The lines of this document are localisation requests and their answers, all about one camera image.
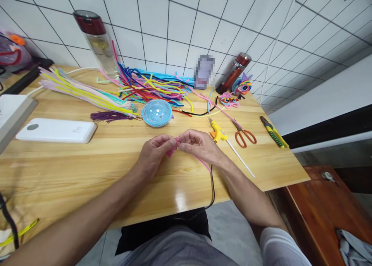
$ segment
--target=purple tassel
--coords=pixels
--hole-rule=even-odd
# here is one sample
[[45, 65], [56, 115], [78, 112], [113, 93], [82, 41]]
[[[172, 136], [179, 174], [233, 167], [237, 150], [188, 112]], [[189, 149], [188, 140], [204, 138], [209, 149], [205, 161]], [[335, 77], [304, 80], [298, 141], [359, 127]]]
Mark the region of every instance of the purple tassel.
[[133, 117], [130, 117], [123, 113], [119, 113], [115, 111], [92, 113], [90, 115], [90, 118], [95, 123], [103, 122], [103, 121], [106, 121], [107, 123], [111, 123], [112, 121], [116, 121], [116, 120], [124, 120], [124, 119], [132, 120], [133, 119]]

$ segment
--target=red bottle cap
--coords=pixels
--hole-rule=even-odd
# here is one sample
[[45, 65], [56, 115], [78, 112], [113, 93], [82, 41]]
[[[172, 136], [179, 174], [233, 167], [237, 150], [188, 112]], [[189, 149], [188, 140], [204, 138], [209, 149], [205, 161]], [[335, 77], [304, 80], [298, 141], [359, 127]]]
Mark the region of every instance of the red bottle cap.
[[239, 55], [236, 56], [236, 61], [246, 67], [248, 66], [249, 62], [252, 61], [252, 58], [250, 57], [250, 55], [240, 52]]
[[105, 25], [101, 17], [88, 10], [76, 10], [72, 13], [79, 28], [86, 34], [102, 35], [106, 34]]

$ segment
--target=orange scissors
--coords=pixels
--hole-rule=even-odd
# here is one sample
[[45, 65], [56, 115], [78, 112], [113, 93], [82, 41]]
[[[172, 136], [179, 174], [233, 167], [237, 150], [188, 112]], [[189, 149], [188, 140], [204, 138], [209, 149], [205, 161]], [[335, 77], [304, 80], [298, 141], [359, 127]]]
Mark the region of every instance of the orange scissors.
[[[247, 131], [247, 130], [243, 130], [243, 129], [242, 129], [240, 126], [238, 126], [234, 121], [232, 121], [232, 123], [234, 124], [234, 126], [235, 126], [236, 129], [238, 130], [238, 131], [235, 133], [235, 140], [236, 140], [236, 142], [239, 144], [240, 147], [242, 147], [242, 148], [247, 148], [247, 144], [246, 144], [246, 142], [245, 142], [245, 140], [244, 140], [244, 138], [243, 138], [243, 136], [242, 136], [242, 134], [241, 134], [240, 132], [244, 133], [244, 135], [249, 139], [250, 142], [252, 142], [252, 144], [256, 144], [256, 143], [257, 143], [257, 139], [256, 139], [256, 137], [253, 135], [253, 133], [251, 133], [251, 132], [249, 132], [249, 131]], [[241, 138], [241, 140], [242, 140], [242, 142], [243, 142], [244, 145], [240, 144], [240, 142], [239, 142], [239, 140], [238, 140], [238, 135], [240, 136], [240, 138]]]

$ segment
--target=red thermos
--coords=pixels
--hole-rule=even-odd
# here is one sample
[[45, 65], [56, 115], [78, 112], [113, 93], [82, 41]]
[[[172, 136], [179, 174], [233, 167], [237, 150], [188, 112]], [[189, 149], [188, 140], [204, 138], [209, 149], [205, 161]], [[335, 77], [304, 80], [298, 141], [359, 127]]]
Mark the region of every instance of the red thermos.
[[216, 87], [217, 93], [223, 94], [227, 92], [251, 61], [252, 58], [250, 55], [240, 52], [231, 64], [229, 71], [218, 82], [218, 86]]

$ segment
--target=forearm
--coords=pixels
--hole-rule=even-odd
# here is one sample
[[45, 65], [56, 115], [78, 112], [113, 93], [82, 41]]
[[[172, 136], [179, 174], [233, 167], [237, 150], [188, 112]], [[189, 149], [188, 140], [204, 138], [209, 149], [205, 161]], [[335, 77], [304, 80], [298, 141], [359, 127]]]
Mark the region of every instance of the forearm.
[[232, 200], [249, 223], [287, 231], [267, 196], [227, 156], [217, 166], [223, 172]]
[[52, 224], [21, 246], [8, 265], [76, 265], [147, 181], [135, 165], [102, 194]]

